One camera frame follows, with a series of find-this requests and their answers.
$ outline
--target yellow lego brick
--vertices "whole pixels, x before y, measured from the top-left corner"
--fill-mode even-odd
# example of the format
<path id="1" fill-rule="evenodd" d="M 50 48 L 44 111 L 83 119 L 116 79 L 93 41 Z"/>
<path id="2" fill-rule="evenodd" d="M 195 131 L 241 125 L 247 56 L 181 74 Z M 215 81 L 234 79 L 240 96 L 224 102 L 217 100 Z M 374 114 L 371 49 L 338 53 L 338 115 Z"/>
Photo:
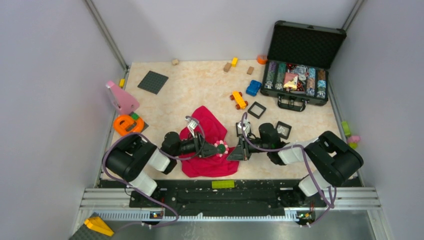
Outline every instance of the yellow lego brick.
<path id="1" fill-rule="evenodd" d="M 237 61 L 238 61 L 239 59 L 237 58 L 237 57 L 234 57 L 233 59 L 232 59 L 232 62 L 231 62 L 231 67 L 233 67 L 233 68 L 235 68 L 236 67 L 236 65 L 237 65 Z"/>
<path id="2" fill-rule="evenodd" d="M 234 180 L 212 181 L 213 189 L 233 189 L 234 187 Z"/>
<path id="3" fill-rule="evenodd" d="M 356 148 L 358 147 L 358 144 L 357 144 L 357 143 L 355 143 L 355 142 L 351 142 L 351 143 L 349 143 L 349 146 L 350 146 L 352 149 L 356 149 Z"/>
<path id="4" fill-rule="evenodd" d="M 123 88 L 123 87 L 124 87 L 124 84 L 125 84 L 125 79 L 124 79 L 124 78 L 122 78 L 122 79 L 119 81 L 119 87 L 120 87 L 120 88 Z"/>
<path id="5" fill-rule="evenodd" d="M 87 228 L 109 237 L 112 237 L 115 234 L 114 231 L 112 231 L 112 229 L 110 229 L 109 226 L 99 216 L 87 218 L 84 221 L 84 224 L 87 226 Z"/>

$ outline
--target open case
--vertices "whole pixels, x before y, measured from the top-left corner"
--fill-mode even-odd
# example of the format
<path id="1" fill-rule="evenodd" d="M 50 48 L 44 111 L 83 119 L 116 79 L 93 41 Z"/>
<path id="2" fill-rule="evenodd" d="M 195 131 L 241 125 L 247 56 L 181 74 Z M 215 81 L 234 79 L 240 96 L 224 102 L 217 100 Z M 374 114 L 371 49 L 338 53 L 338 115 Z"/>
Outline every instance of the open case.
<path id="1" fill-rule="evenodd" d="M 278 97 L 280 108 L 298 112 L 303 111 L 307 103 L 326 104 L 329 100 L 327 70 L 345 38 L 346 32 L 342 29 L 277 21 L 260 93 Z"/>

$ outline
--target green block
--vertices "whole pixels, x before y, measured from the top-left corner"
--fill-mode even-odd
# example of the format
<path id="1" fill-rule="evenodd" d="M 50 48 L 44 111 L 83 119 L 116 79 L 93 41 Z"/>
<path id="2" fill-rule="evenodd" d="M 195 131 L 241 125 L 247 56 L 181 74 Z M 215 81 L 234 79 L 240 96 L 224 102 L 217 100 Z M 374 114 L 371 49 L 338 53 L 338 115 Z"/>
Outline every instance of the green block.
<path id="1" fill-rule="evenodd" d="M 351 130 L 349 129 L 349 125 L 348 125 L 348 122 L 347 121 L 342 121 L 341 122 L 341 127 L 343 128 L 343 132 L 344 132 L 344 135 L 346 137 L 350 137 L 352 135 L 351 134 Z"/>
<path id="2" fill-rule="evenodd" d="M 213 181 L 213 189 L 233 189 L 235 187 L 234 180 Z"/>
<path id="3" fill-rule="evenodd" d="M 137 120 L 137 119 L 139 119 L 139 118 L 140 118 L 140 117 L 137 115 L 137 113 L 135 113 L 135 112 L 131 112 L 129 115 L 130 115 L 130 116 L 131 116 L 131 118 L 132 118 L 132 119 L 134 119 L 134 120 Z"/>

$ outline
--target black tray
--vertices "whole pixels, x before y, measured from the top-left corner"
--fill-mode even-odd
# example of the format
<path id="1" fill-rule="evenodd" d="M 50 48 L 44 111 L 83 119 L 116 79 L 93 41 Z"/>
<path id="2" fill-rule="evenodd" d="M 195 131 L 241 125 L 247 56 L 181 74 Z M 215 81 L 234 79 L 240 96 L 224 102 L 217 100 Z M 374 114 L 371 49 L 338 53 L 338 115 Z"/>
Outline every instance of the black tray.
<path id="1" fill-rule="evenodd" d="M 265 66 L 260 93 L 265 96 L 278 97 L 278 106 L 283 109 L 301 112 L 306 104 L 322 106 L 328 102 L 328 69 L 340 46 L 346 38 L 342 29 L 312 26 L 287 21 L 277 21 L 274 25 L 271 44 L 268 50 L 268 62 Z M 315 79 L 315 94 L 292 93 L 286 89 L 266 88 L 269 64 L 294 64 L 325 70 L 325 98 L 317 97 L 318 79 Z"/>

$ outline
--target yellow toy car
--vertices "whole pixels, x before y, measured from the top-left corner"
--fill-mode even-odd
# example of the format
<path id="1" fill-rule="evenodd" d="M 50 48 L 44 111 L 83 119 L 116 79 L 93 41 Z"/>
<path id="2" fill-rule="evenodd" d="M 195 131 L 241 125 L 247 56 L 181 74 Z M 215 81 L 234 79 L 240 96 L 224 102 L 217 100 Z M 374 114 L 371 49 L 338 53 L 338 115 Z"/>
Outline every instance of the yellow toy car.
<path id="1" fill-rule="evenodd" d="M 242 98 L 243 94 L 239 91 L 233 91 L 232 94 L 229 96 L 229 99 L 231 100 L 235 100 L 235 102 L 237 103 L 235 105 L 236 109 L 245 109 L 249 103 L 248 101 L 243 100 Z"/>

